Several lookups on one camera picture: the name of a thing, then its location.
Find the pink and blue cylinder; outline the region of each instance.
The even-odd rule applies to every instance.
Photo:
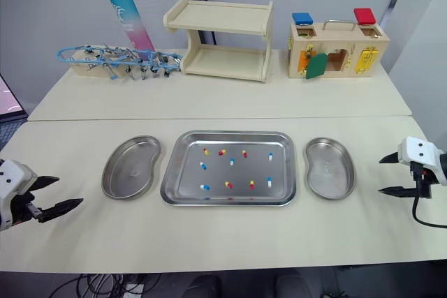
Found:
[[[133,0],[110,0],[110,2],[134,48],[137,50],[155,50]],[[140,53],[140,57],[148,59],[147,54],[144,53]]]

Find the two-tier wooden shelf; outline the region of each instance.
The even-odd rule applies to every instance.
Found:
[[[264,82],[272,44],[272,8],[246,3],[179,0],[164,16],[168,30],[186,29],[188,50],[181,63],[183,73],[230,77]],[[198,31],[262,36],[265,50],[202,44]]]

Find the metal handle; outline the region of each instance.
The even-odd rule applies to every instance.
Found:
[[[354,28],[357,25],[354,21],[350,21],[350,20],[326,20],[323,24],[323,30],[325,30],[326,25],[329,24],[330,22],[337,22],[339,24],[352,24],[352,28],[351,28],[352,31],[354,30]]]

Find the red block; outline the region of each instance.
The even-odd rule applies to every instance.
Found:
[[[376,23],[376,18],[372,14],[371,8],[354,8],[354,15],[359,25]]]

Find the robotic arm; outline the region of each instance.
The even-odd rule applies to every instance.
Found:
[[[431,185],[441,184],[447,186],[447,153],[436,148],[428,141],[419,140],[415,137],[406,137],[399,144],[397,152],[382,158],[379,163],[402,163],[410,166],[415,188],[403,188],[392,186],[379,190],[386,195],[395,197],[414,198],[412,214],[418,223],[435,228],[447,228],[447,225],[426,223],[416,215],[419,198],[431,198]]]
[[[0,160],[0,231],[35,218],[44,223],[71,211],[83,199],[70,199],[49,209],[35,207],[32,191],[59,181],[57,177],[40,176],[24,164]]]

